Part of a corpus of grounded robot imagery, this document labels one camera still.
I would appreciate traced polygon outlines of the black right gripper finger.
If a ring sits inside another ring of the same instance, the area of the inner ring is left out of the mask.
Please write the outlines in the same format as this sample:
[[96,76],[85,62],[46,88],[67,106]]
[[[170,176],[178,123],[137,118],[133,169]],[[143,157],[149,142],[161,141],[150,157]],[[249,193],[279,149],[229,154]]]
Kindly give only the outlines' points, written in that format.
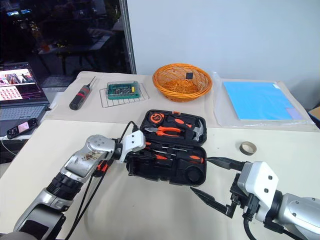
[[240,172],[243,170],[243,167],[245,165],[244,161],[237,161],[227,157],[208,157],[206,160],[218,167]]
[[215,198],[208,193],[199,190],[194,187],[190,187],[190,189],[208,206],[222,213],[223,215],[233,218],[234,209],[231,205],[223,205],[215,200]]

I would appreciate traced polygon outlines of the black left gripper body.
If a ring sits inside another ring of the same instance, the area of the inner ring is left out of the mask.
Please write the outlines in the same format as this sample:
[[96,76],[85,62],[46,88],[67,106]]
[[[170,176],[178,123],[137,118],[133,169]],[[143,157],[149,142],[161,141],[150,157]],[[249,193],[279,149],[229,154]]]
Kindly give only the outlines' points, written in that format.
[[140,151],[130,152],[126,156],[126,169],[128,171],[129,176],[135,176],[134,166],[136,165],[148,165],[148,160],[140,159]]

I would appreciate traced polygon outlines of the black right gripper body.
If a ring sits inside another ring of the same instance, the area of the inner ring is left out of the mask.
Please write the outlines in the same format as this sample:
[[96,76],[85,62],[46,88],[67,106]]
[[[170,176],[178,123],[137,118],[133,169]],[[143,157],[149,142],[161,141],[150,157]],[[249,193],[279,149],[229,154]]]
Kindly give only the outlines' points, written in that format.
[[249,199],[249,197],[238,186],[239,178],[240,174],[237,173],[229,190],[229,192],[231,193],[231,203],[226,205],[226,216],[231,219],[234,216],[237,206],[240,206],[243,209],[245,207],[245,204],[248,203]]

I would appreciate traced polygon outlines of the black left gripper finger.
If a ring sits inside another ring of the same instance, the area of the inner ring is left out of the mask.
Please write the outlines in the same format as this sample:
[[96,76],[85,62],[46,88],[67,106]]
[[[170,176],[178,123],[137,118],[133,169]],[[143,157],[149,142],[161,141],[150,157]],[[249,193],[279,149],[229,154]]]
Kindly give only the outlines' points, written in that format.
[[140,159],[142,160],[157,160],[159,156],[150,149],[142,149],[140,150]]
[[133,167],[133,173],[135,176],[145,179],[157,179],[158,176],[152,166],[149,165],[135,165]]

